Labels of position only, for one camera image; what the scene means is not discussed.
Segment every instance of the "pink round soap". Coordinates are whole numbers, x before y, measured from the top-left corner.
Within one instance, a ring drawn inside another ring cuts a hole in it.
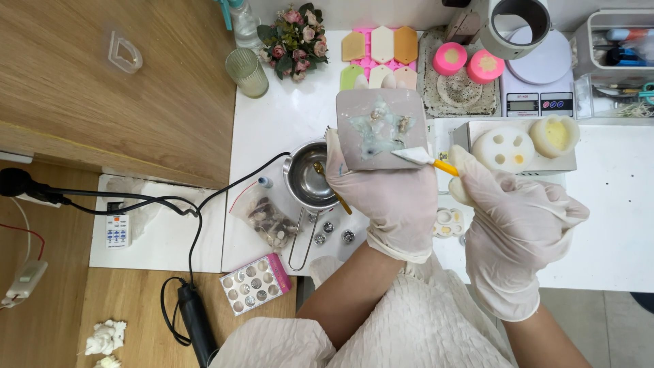
[[[466,49],[456,42],[448,42],[436,50],[432,65],[436,73],[448,77],[456,74],[465,65],[466,60]]]
[[[493,56],[486,49],[479,50],[470,58],[466,71],[473,82],[487,84],[502,74],[504,60]]]

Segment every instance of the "digital kitchen scale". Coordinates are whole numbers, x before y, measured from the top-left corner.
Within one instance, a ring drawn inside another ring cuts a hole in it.
[[[532,39],[531,29],[523,27],[508,40],[526,44]],[[500,76],[503,117],[541,117],[550,114],[574,114],[572,52],[568,40],[552,30],[524,58],[507,60]]]

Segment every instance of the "gold spoon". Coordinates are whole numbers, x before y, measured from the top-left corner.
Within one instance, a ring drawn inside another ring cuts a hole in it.
[[[322,177],[324,177],[325,180],[327,180],[327,178],[325,177],[325,170],[324,168],[322,168],[322,164],[320,163],[320,161],[316,161],[313,163],[313,169],[316,170],[318,174],[322,175]],[[336,193],[336,191],[334,191],[334,195],[336,196],[336,199],[338,199],[338,201],[341,202],[341,205],[343,205],[345,212],[347,212],[348,215],[351,215],[352,210],[350,210],[350,206],[348,206],[347,203],[345,203],[343,197],[341,197],[338,193]]]

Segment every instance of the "gloved hand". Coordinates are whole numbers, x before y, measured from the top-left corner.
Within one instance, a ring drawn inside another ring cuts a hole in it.
[[[327,183],[370,218],[368,244],[395,259],[424,263],[432,252],[438,184],[432,166],[349,171],[336,129],[327,131]]]
[[[450,193],[475,208],[466,272],[477,296],[498,318],[525,320],[540,304],[536,272],[568,253],[572,228],[590,212],[560,185],[489,171],[458,145],[449,160],[459,173]]]

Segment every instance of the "white textured dress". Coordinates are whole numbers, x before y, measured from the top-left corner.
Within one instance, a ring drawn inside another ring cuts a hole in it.
[[[319,287],[342,262],[311,263]],[[253,318],[232,333],[210,368],[513,366],[499,331],[436,256],[408,263],[366,322],[336,352],[318,322]]]

